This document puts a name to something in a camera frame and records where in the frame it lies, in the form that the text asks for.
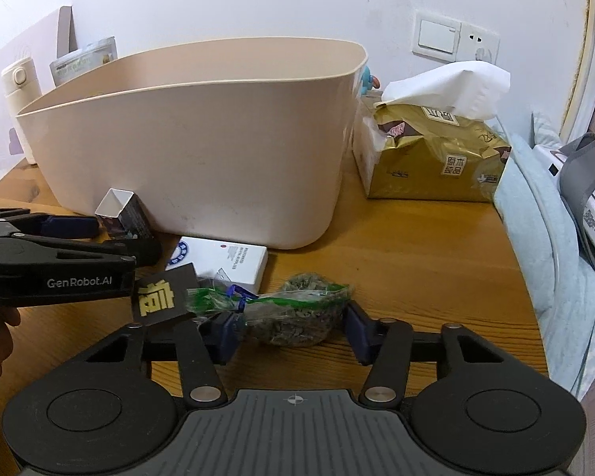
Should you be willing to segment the small open blue carton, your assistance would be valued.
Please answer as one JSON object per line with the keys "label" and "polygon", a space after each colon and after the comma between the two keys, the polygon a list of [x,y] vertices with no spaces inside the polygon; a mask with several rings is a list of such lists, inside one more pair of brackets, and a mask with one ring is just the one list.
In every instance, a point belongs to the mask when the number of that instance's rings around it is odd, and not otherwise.
{"label": "small open blue carton", "polygon": [[113,240],[146,240],[152,236],[142,203],[131,190],[109,188],[94,215]]}

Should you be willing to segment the beige plastic storage bin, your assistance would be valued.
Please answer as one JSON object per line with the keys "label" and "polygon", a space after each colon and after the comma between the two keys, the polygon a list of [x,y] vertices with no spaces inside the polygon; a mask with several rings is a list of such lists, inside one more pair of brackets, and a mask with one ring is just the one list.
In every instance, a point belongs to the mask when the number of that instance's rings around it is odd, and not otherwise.
{"label": "beige plastic storage bin", "polygon": [[366,64],[345,40],[179,44],[80,75],[17,119],[65,209],[129,190],[159,231],[295,250],[331,224]]}

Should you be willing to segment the white wall socket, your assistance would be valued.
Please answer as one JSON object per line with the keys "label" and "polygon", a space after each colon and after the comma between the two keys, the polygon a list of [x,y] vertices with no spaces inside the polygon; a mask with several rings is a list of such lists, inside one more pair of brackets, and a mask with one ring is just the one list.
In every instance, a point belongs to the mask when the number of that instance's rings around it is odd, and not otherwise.
{"label": "white wall socket", "polygon": [[478,60],[497,63],[500,36],[488,29],[469,23],[462,23],[456,61]]}

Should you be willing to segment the white wall switch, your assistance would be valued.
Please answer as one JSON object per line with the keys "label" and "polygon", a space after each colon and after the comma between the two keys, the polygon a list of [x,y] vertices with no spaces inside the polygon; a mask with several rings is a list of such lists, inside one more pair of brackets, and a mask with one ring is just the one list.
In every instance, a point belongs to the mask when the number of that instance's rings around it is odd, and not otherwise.
{"label": "white wall switch", "polygon": [[415,55],[440,61],[456,60],[462,21],[417,10],[411,51]]}

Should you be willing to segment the green bag of dried herbs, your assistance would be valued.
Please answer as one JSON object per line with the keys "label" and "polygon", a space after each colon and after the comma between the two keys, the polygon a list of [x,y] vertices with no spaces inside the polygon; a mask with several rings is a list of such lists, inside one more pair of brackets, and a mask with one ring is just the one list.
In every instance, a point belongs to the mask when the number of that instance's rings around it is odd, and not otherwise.
{"label": "green bag of dried herbs", "polygon": [[329,337],[352,296],[350,285],[299,273],[271,294],[253,294],[237,285],[189,289],[184,305],[203,318],[220,312],[240,315],[251,338],[267,345],[311,347]]}

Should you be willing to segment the banana snack pouch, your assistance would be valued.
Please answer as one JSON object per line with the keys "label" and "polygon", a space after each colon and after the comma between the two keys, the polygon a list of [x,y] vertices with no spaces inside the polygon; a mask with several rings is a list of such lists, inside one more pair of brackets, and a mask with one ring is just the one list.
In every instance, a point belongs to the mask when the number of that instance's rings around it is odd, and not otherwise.
{"label": "banana snack pouch", "polygon": [[78,48],[50,63],[54,86],[58,87],[117,58],[117,44],[113,36]]}

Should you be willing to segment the purple board panel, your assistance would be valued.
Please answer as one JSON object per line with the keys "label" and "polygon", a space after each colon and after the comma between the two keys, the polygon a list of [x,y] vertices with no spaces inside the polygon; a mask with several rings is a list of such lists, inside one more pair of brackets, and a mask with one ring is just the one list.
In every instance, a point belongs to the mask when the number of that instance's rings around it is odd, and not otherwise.
{"label": "purple board panel", "polygon": [[0,180],[14,165],[31,155],[27,142],[20,138],[13,119],[15,113],[8,108],[8,92],[1,73],[13,63],[30,57],[40,90],[50,91],[54,83],[49,65],[71,50],[72,21],[72,9],[61,6],[0,49]]}

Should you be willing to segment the white flat box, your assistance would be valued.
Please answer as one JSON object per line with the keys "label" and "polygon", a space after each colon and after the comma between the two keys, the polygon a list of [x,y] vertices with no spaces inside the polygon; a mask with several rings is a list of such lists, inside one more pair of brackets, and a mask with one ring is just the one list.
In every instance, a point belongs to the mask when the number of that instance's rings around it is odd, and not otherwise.
{"label": "white flat box", "polygon": [[182,236],[165,270],[192,264],[199,278],[259,292],[269,252],[265,246]]}

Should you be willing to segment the cream thermos bottle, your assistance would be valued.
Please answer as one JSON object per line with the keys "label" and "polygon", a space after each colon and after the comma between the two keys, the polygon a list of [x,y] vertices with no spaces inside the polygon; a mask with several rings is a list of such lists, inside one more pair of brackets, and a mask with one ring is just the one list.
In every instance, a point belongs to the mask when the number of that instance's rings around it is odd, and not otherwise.
{"label": "cream thermos bottle", "polygon": [[32,57],[24,57],[4,68],[1,72],[7,109],[13,120],[15,134],[23,149],[25,159],[30,165],[36,165],[29,141],[19,124],[17,115],[29,104],[42,95],[35,63]]}

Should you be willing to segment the gold tissue pack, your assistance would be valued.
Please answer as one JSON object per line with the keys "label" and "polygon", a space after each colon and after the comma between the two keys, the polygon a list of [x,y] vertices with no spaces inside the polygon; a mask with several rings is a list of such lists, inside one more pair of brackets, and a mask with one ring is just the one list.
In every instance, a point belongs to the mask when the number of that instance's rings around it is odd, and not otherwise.
{"label": "gold tissue pack", "polygon": [[457,61],[361,97],[352,135],[371,199],[490,202],[512,147],[490,126],[509,71]]}

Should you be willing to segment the light blue bed quilt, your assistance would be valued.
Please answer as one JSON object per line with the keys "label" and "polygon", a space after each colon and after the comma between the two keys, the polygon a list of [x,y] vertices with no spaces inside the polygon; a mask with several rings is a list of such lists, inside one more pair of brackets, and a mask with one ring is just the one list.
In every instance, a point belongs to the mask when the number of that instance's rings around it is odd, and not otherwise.
{"label": "light blue bed quilt", "polygon": [[549,377],[583,400],[595,381],[595,270],[532,147],[499,121],[492,130],[512,147],[493,203],[530,294]]}

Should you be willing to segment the cream bed headboard frame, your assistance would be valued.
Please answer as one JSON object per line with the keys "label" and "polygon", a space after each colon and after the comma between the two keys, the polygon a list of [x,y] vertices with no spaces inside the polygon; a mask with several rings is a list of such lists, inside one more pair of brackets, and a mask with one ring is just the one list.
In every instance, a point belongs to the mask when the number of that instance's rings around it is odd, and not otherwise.
{"label": "cream bed headboard frame", "polygon": [[595,113],[595,0],[586,0],[583,18],[580,59],[559,133],[564,142],[573,141],[587,132]]}

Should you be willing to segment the black card gold characters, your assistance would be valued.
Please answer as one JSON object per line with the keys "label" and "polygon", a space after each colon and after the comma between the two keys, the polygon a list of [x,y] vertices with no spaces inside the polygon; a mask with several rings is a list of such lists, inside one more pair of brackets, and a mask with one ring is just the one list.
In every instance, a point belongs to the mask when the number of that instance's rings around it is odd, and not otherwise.
{"label": "black card gold characters", "polygon": [[133,320],[152,326],[188,315],[188,290],[198,287],[192,264],[136,280],[131,295]]}

